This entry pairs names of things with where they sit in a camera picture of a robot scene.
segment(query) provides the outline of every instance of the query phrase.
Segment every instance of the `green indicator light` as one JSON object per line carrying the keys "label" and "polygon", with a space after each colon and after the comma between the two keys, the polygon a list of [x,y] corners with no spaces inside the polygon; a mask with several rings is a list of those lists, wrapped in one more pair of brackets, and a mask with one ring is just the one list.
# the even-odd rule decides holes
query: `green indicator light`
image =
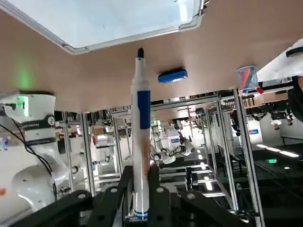
{"label": "green indicator light", "polygon": [[24,104],[24,116],[28,117],[28,97],[27,96],[19,96],[18,99]]}
{"label": "green indicator light", "polygon": [[277,163],[278,161],[277,161],[276,158],[274,158],[274,159],[269,159],[268,162],[269,162],[270,164],[273,164],[273,163]]}

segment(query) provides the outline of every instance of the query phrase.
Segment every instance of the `metal frame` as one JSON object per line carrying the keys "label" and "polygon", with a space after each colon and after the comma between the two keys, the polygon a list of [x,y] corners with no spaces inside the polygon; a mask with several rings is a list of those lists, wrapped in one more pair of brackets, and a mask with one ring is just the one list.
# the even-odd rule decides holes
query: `metal frame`
{"label": "metal frame", "polygon": [[120,175],[122,175],[123,164],[122,164],[122,154],[121,154],[121,147],[120,147],[118,123],[117,123],[117,119],[115,117],[113,117],[112,120],[113,120],[113,126],[114,126],[114,136],[115,136],[115,140],[116,140],[116,154],[117,154],[118,162],[119,162],[119,173],[120,173]]}
{"label": "metal frame", "polygon": [[214,140],[213,140],[212,128],[210,126],[208,110],[205,110],[205,117],[206,117],[206,123],[207,123],[207,128],[208,128],[208,133],[209,133],[209,140],[210,140],[210,145],[211,145],[211,153],[212,153],[212,160],[213,160],[213,166],[214,166],[214,175],[215,175],[215,177],[217,177],[218,176],[217,161],[216,161],[216,155],[215,155],[215,151],[214,151]]}
{"label": "metal frame", "polygon": [[[197,171],[192,171],[194,174],[207,174],[207,173],[212,173],[210,169],[208,170],[197,170]],[[168,173],[168,174],[160,174],[160,178],[164,177],[173,177],[173,176],[184,176],[186,175],[186,172],[177,172],[177,173]]]}
{"label": "metal frame", "polygon": [[128,153],[129,153],[129,156],[131,157],[131,164],[133,164],[133,154],[132,154],[130,143],[129,143],[129,134],[128,134],[128,126],[127,125],[125,127],[125,135],[126,135]]}
{"label": "metal frame", "polygon": [[[206,97],[200,97],[200,98],[192,98],[192,99],[186,99],[186,100],[181,100],[181,101],[177,101],[177,102],[151,105],[151,111],[165,110],[165,109],[183,107],[183,106],[188,106],[188,105],[196,105],[196,104],[202,104],[202,103],[209,103],[209,102],[216,102],[219,100],[220,100],[220,97],[218,95],[212,95],[212,96],[206,96]],[[129,114],[131,114],[130,110],[112,112],[113,117],[122,117],[122,116],[129,115]]]}
{"label": "metal frame", "polygon": [[225,131],[225,125],[224,125],[224,119],[223,119],[223,113],[222,113],[222,107],[220,101],[217,101],[217,113],[218,113],[218,121],[219,126],[223,138],[223,149],[224,149],[224,156],[225,156],[225,163],[226,163],[226,172],[228,176],[228,183],[231,191],[231,198],[232,198],[232,209],[233,210],[239,210],[238,207],[238,201],[237,201],[237,194],[236,194],[236,188],[233,180],[232,175],[232,163],[227,143],[227,137],[226,137],[226,131]]}
{"label": "metal frame", "polygon": [[203,133],[203,138],[204,138],[204,146],[205,146],[206,162],[207,162],[207,164],[209,165],[208,148],[207,148],[207,144],[206,144],[206,138],[205,138],[205,128],[204,128],[204,123],[203,123],[203,119],[204,119],[204,117],[202,116],[202,114],[200,115],[200,119],[201,119],[201,127],[202,127],[202,133]]}
{"label": "metal frame", "polygon": [[256,175],[255,164],[254,164],[251,143],[250,143],[250,134],[247,128],[246,111],[243,106],[243,100],[241,97],[239,97],[238,90],[234,89],[233,93],[236,102],[237,115],[239,119],[242,147],[243,147],[245,162],[247,166],[252,205],[254,211],[259,214],[259,217],[255,217],[256,226],[265,227],[262,204],[261,204],[259,188],[258,188],[257,175]]}
{"label": "metal frame", "polygon": [[[110,183],[110,182],[117,182],[117,181],[120,181],[120,178],[110,178],[110,179],[103,179],[103,180],[95,180],[94,182],[95,183]],[[78,184],[81,185],[81,184],[85,184],[87,183],[87,181],[82,181],[82,182],[79,182]]]}
{"label": "metal frame", "polygon": [[81,127],[82,127],[82,135],[84,141],[84,150],[85,150],[85,166],[86,173],[88,178],[88,187],[89,192],[92,196],[96,195],[95,192],[95,183],[94,183],[94,174],[91,163],[91,151],[90,151],[90,140],[89,140],[89,129],[88,129],[88,121],[87,121],[87,113],[81,114]]}
{"label": "metal frame", "polygon": [[[67,123],[67,112],[62,112],[62,119]],[[65,145],[65,153],[67,156],[67,163],[68,167],[70,169],[70,173],[68,176],[68,183],[71,188],[71,191],[73,192],[75,190],[75,186],[73,183],[73,176],[72,176],[72,165],[71,165],[71,140],[68,133],[68,125],[65,124],[63,126],[63,134],[64,134],[64,145]]]}
{"label": "metal frame", "polygon": [[[124,203],[123,200],[129,193],[129,185],[132,183],[133,168],[126,166],[118,185],[108,187],[96,197],[92,197],[85,190],[75,191],[44,209],[19,220],[13,226],[41,227],[45,224],[48,227],[78,226],[79,213],[84,210],[92,210],[87,218],[87,223],[83,223],[82,226],[112,227],[117,210],[120,210],[121,207],[124,207],[126,211],[130,209],[129,204]],[[149,191],[148,220],[132,221],[126,219],[122,212],[122,226],[172,227],[178,224],[202,226],[209,223],[212,226],[222,227],[250,227],[215,200],[206,198],[223,196],[223,193],[205,193],[203,196],[199,192],[190,191],[178,196],[176,193],[170,192],[168,188],[161,186],[157,166],[152,166],[149,172]]]}
{"label": "metal frame", "polygon": [[161,170],[177,170],[177,169],[186,169],[186,168],[200,168],[201,165],[191,165],[191,166],[178,166],[178,167],[166,167],[166,168],[162,168]]}

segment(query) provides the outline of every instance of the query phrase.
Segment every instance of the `white wall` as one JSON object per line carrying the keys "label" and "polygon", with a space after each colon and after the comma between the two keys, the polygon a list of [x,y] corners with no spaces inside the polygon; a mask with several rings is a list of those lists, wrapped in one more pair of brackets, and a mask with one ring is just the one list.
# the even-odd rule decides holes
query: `white wall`
{"label": "white wall", "polygon": [[276,131],[271,124],[271,115],[269,113],[260,121],[260,128],[264,145],[269,147],[283,145],[283,141],[280,138],[280,130]]}
{"label": "white wall", "polygon": [[247,122],[247,127],[248,130],[258,130],[258,134],[252,134],[250,135],[250,143],[251,143],[251,148],[253,150],[260,149],[257,147],[257,144],[263,144],[263,137],[262,137],[262,130],[260,126],[260,122],[256,120],[251,120]]}
{"label": "white wall", "polygon": [[[224,126],[225,126],[225,132],[226,132],[226,138],[227,138],[227,144],[231,155],[234,155],[234,145],[232,140],[232,125],[231,125],[231,118],[230,115],[227,113],[223,113],[223,120],[224,120]],[[223,137],[221,133],[221,129],[218,125],[218,121],[216,118],[216,115],[213,115],[213,122],[211,123],[211,129],[212,129],[212,136],[214,141],[214,149],[215,152],[219,152],[218,145],[220,145],[223,148]],[[210,138],[209,138],[209,132],[207,131],[206,135],[207,139],[207,148],[210,151]]]}

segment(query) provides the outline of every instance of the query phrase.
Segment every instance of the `black cable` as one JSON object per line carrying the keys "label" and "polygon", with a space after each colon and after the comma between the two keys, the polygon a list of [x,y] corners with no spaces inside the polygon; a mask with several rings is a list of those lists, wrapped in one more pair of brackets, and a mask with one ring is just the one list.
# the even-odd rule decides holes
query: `black cable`
{"label": "black cable", "polygon": [[[20,127],[19,127],[18,124],[15,122],[15,120],[12,119],[12,121],[13,121],[13,122],[15,123],[15,125],[17,126],[17,128],[18,128],[19,132],[21,133],[21,136],[22,136],[22,138],[23,138],[24,140],[22,140],[18,135],[16,135],[14,132],[12,132],[11,130],[9,130],[8,128],[6,128],[5,126],[3,126],[2,124],[0,124],[0,127],[4,128],[4,129],[7,130],[9,133],[11,133],[13,136],[15,136],[18,140],[20,140],[20,141],[24,144],[24,147],[25,147],[26,151],[27,151],[28,153],[32,154],[32,155],[35,155],[35,156],[41,161],[41,163],[42,163],[42,164],[44,165],[44,167],[46,168],[47,172],[48,172],[48,173],[51,175],[51,177],[53,178],[53,176],[52,176],[53,170],[52,170],[51,166],[49,165],[49,163],[48,163],[43,157],[41,157],[40,155],[36,154],[36,153],[32,150],[32,148],[31,148],[29,145],[26,144],[26,142],[25,142],[25,137],[24,137],[24,135],[23,135],[23,133],[22,133]],[[53,193],[54,193],[55,200],[57,200],[57,188],[56,188],[56,185],[55,185],[54,180],[53,180]]]}
{"label": "black cable", "polygon": [[176,150],[178,149],[178,148],[181,148],[181,151],[182,151],[182,146],[183,145],[179,145],[179,146],[177,146],[174,150],[172,150],[170,153],[169,153],[169,157],[172,157],[173,155],[178,155],[179,153],[176,153]]}

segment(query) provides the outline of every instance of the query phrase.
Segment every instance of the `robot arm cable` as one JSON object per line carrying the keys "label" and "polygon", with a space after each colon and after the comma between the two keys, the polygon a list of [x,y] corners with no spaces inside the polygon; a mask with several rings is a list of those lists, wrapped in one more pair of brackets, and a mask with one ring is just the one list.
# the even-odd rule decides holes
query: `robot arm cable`
{"label": "robot arm cable", "polygon": [[[24,135],[20,129],[20,127],[18,126],[18,124],[12,119],[12,121],[15,123],[15,125],[17,126],[19,132],[21,133],[22,135],[22,138],[24,138]],[[0,127],[4,128],[6,131],[8,131],[10,134],[12,134],[13,136],[15,136],[18,140],[20,140],[23,144],[24,144],[24,147],[26,148],[26,151],[32,155],[35,155],[40,161],[41,163],[44,165],[44,167],[46,168],[46,170],[48,171],[48,173],[52,176],[52,168],[51,166],[49,165],[49,163],[43,158],[41,157],[40,155],[36,154],[29,145],[26,144],[25,142],[25,138],[24,140],[21,139],[19,136],[17,136],[14,132],[12,132],[11,130],[9,130],[8,128],[6,128],[5,126],[3,126],[2,124],[0,124]],[[57,188],[56,188],[56,185],[55,183],[53,183],[53,193],[54,193],[54,197],[55,197],[55,200],[57,200]]]}

